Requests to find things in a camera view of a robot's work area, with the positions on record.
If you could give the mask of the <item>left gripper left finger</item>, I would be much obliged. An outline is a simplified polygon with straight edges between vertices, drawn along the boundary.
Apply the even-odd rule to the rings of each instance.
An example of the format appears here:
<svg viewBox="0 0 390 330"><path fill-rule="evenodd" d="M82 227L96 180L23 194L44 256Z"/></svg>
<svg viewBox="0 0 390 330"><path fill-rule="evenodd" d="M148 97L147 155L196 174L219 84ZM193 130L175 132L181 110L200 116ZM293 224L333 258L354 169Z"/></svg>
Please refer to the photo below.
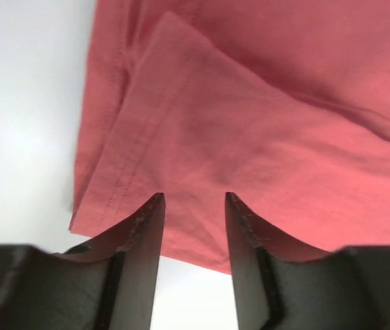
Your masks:
<svg viewBox="0 0 390 330"><path fill-rule="evenodd" d="M148 329L165 199L64 253L0 245L0 329Z"/></svg>

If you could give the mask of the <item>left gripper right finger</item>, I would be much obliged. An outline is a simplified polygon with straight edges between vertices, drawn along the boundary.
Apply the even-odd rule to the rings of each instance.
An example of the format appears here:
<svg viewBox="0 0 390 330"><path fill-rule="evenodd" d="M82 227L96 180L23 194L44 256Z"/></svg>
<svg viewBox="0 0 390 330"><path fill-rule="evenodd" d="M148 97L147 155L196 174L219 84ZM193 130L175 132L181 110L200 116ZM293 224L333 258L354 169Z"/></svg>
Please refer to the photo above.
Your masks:
<svg viewBox="0 0 390 330"><path fill-rule="evenodd" d="M383 318L347 252L286 234L232 192L226 231L239 329L382 329Z"/></svg>

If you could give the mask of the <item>pink t shirt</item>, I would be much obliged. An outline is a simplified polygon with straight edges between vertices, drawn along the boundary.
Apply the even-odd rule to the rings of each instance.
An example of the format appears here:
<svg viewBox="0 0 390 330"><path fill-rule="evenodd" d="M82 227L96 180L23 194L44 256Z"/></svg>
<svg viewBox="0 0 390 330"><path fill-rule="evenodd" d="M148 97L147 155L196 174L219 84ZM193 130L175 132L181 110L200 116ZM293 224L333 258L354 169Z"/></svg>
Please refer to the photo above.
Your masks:
<svg viewBox="0 0 390 330"><path fill-rule="evenodd" d="M229 272L224 195L324 250L390 243L390 1L98 1L70 231L153 193Z"/></svg>

